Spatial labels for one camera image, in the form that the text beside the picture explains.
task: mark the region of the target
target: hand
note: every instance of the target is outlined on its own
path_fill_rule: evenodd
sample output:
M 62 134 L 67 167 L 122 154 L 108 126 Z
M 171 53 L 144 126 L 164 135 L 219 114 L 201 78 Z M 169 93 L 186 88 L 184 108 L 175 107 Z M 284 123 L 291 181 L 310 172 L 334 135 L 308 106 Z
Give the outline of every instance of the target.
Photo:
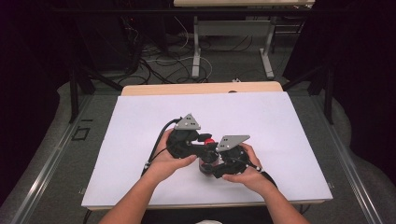
M 256 166 L 262 168 L 262 164 L 260 163 L 260 160 L 257 158 L 256 154 L 254 153 L 253 147 L 245 143 L 242 143 L 240 146 L 246 151 L 250 161 Z M 248 189 L 251 189 L 259 194 L 262 193 L 263 186 L 265 184 L 268 184 L 268 182 L 271 183 L 262 174 L 257 172 L 256 169 L 250 166 L 245 170 L 244 173 L 240 175 L 224 175 L 223 179 L 234 183 L 244 184 Z
M 166 141 L 172 131 L 173 129 L 169 129 L 163 133 L 163 137 L 154 153 L 154 156 L 158 156 L 154 159 L 146 173 L 143 175 L 143 177 L 150 178 L 156 184 L 159 184 L 161 181 L 168 178 L 175 172 L 175 170 L 190 165 L 197 158 L 192 155 L 184 159 L 175 159 L 168 150 L 163 151 L 163 149 L 166 148 Z

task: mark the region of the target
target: forearm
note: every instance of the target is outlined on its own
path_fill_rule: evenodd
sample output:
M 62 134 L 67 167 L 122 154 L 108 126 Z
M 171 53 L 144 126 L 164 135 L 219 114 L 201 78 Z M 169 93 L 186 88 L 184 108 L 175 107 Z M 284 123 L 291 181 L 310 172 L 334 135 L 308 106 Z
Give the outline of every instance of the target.
M 143 176 L 100 223 L 140 223 L 157 185 Z
M 264 187 L 259 193 L 264 198 L 275 224 L 309 223 L 269 181 L 264 183 Z

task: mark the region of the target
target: metal frame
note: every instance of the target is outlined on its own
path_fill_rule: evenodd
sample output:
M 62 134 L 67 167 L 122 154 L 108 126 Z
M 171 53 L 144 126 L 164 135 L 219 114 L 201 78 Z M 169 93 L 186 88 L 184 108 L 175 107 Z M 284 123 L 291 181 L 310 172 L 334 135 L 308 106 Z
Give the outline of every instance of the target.
M 92 100 L 91 95 L 86 95 L 81 103 L 81 113 L 77 116 L 77 120 L 82 117 L 86 108 L 90 104 Z M 70 138 L 72 137 L 73 132 L 77 129 L 78 122 L 71 123 L 67 126 L 64 135 L 62 136 L 59 144 L 53 149 L 43 168 L 41 169 L 40 174 L 38 175 L 35 183 L 30 188 L 29 193 L 26 198 L 23 200 L 20 208 L 18 209 L 16 215 L 11 221 L 11 224 L 22 224 L 27 223 L 30 216 L 33 214 L 35 207 L 37 206 L 41 196 L 44 193 L 44 190 L 47 188 L 53 174 L 56 171 L 56 167 L 62 159 L 65 148 L 70 142 Z
M 323 113 L 321 113 L 322 102 L 319 100 L 319 96 L 311 96 L 311 99 L 320 115 L 320 118 L 322 119 L 324 125 L 329 131 L 332 140 L 334 141 L 336 148 L 335 154 L 338 156 L 338 160 L 340 161 L 341 166 L 344 169 L 349 184 L 355 193 L 356 199 L 358 200 L 361 206 L 361 210 L 363 214 L 366 216 L 368 223 L 370 224 L 383 223 L 380 215 L 378 214 L 378 212 L 375 209 L 375 206 L 373 205 L 373 202 L 371 201 L 370 196 L 368 195 L 367 189 L 364 187 L 364 184 L 361 181 L 361 178 L 359 177 L 355 163 L 351 159 L 347 148 L 342 143 L 334 126 L 331 125 L 330 122 L 327 120 L 326 116 Z
M 255 35 L 265 36 L 264 49 L 260 49 L 262 65 L 268 79 L 274 79 L 274 73 L 268 58 L 272 37 L 276 26 L 276 17 L 270 21 L 198 21 L 194 17 L 194 59 L 192 78 L 199 77 L 201 49 L 199 47 L 200 35 Z
M 353 9 L 288 9 L 288 8 L 240 8 L 240 7 L 183 7 L 183 8 L 120 8 L 120 9 L 81 9 L 55 8 L 49 11 L 59 16 L 306 16 L 340 17 L 355 12 Z

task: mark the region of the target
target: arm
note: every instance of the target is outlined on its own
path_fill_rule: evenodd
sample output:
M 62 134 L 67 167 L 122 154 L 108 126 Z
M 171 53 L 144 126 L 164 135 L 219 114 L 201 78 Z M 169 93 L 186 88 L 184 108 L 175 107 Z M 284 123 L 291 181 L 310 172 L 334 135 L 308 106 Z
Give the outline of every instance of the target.
M 249 155 L 251 162 L 262 167 L 253 148 L 247 144 L 241 146 Z M 244 184 L 248 189 L 260 194 L 265 200 L 274 223 L 309 223 L 268 179 L 252 167 L 248 167 L 241 175 L 224 175 L 223 178 L 230 182 Z
M 168 130 L 163 134 L 155 154 L 166 148 L 166 139 L 171 131 Z M 152 162 L 146 173 L 103 217 L 100 223 L 140 223 L 155 188 L 174 173 L 175 170 L 191 164 L 195 159 L 195 156 L 189 156 L 185 159 L 174 159 L 167 150 L 163 151 Z

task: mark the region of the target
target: metal bracket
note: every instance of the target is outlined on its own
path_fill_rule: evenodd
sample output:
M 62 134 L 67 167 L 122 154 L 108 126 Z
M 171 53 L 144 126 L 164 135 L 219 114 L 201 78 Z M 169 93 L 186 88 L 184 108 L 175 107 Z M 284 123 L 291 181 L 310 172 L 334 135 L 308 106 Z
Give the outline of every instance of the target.
M 224 135 L 218 144 L 217 152 L 230 150 L 249 138 L 249 135 Z
M 175 125 L 175 130 L 200 130 L 201 125 L 195 120 L 192 114 L 188 114 Z

